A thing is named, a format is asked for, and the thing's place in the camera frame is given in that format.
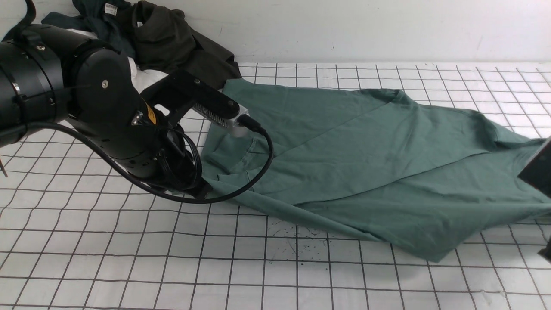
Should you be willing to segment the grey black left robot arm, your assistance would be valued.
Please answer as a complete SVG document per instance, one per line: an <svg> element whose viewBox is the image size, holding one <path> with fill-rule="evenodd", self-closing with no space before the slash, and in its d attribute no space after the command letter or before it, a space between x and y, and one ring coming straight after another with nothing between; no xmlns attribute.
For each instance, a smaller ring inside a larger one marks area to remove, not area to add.
<svg viewBox="0 0 551 310"><path fill-rule="evenodd" d="M157 195L206 198L212 187L179 125L191 97L171 87L141 96L126 56L104 41L50 25L13 30L1 43L1 146L62 131Z"/></svg>

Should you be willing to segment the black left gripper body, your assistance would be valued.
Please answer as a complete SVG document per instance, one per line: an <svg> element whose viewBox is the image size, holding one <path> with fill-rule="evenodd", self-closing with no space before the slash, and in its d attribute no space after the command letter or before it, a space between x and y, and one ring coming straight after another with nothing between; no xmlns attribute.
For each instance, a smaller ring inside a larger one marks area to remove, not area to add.
<svg viewBox="0 0 551 310"><path fill-rule="evenodd" d="M212 187L202 177L200 155L193 140L182 129L162 129L160 141L161 149L155 157L160 176L155 186L205 199Z"/></svg>

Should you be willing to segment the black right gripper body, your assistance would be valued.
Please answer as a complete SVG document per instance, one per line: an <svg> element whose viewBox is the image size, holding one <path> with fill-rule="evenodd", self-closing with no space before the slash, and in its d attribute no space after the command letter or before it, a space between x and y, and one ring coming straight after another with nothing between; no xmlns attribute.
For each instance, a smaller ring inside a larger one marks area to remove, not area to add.
<svg viewBox="0 0 551 310"><path fill-rule="evenodd" d="M548 198L551 197L551 139L546 139L525 167L518 173L518 178L529 184Z"/></svg>

